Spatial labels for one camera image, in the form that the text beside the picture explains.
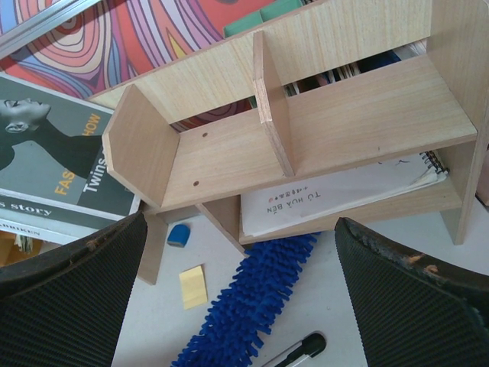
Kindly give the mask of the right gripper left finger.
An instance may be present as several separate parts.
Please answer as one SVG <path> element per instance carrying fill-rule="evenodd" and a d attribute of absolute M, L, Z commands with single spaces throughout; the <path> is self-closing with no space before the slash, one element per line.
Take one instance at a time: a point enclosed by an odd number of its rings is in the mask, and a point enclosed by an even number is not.
<path fill-rule="evenodd" d="M 1 269 L 3 366 L 110 366 L 147 238 L 142 213 Z"/>

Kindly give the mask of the white and black utility knife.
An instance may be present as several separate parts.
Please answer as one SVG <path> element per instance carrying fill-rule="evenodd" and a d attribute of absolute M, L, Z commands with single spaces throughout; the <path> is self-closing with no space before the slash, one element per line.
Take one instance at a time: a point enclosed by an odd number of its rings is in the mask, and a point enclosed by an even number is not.
<path fill-rule="evenodd" d="M 324 335 L 318 332 L 310 333 L 299 342 L 273 357 L 270 361 L 265 363 L 263 367 L 298 366 L 307 359 L 315 358 L 318 354 L 322 353 L 326 347 L 327 340 Z"/>

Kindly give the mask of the blue microfiber duster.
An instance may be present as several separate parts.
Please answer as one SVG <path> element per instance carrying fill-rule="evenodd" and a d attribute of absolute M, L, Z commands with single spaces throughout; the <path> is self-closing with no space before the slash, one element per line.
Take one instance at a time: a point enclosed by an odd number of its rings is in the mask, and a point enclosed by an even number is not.
<path fill-rule="evenodd" d="M 256 242 L 172 366 L 250 366 L 293 294 L 319 234 Z"/>

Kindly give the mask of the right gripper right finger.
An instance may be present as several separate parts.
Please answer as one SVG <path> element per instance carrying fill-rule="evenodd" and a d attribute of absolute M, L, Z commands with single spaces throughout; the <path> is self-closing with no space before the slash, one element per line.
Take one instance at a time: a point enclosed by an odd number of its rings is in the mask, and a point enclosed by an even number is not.
<path fill-rule="evenodd" d="M 486 366 L 488 277 L 352 219 L 335 244 L 369 366 Z"/>

